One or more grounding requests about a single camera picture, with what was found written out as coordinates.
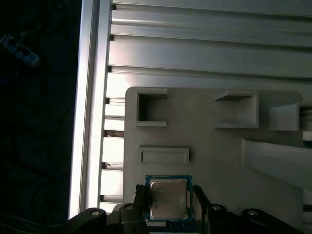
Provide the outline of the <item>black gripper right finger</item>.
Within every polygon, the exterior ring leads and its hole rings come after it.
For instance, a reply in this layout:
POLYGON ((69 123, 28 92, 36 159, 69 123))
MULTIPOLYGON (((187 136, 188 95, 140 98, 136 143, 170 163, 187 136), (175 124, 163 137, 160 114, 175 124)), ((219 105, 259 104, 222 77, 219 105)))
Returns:
POLYGON ((245 209, 240 215, 225 206, 209 201, 202 188, 194 185, 193 217, 200 234, 301 234, 301 230, 256 208, 245 209))

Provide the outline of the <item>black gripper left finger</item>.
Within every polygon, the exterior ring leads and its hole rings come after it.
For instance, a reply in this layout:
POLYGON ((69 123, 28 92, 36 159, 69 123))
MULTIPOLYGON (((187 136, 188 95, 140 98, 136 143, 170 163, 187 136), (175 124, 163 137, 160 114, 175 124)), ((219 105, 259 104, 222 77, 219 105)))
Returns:
POLYGON ((104 209, 88 208, 67 221, 68 234, 145 234, 144 218, 147 189, 136 185, 131 203, 119 204, 109 214, 104 209))

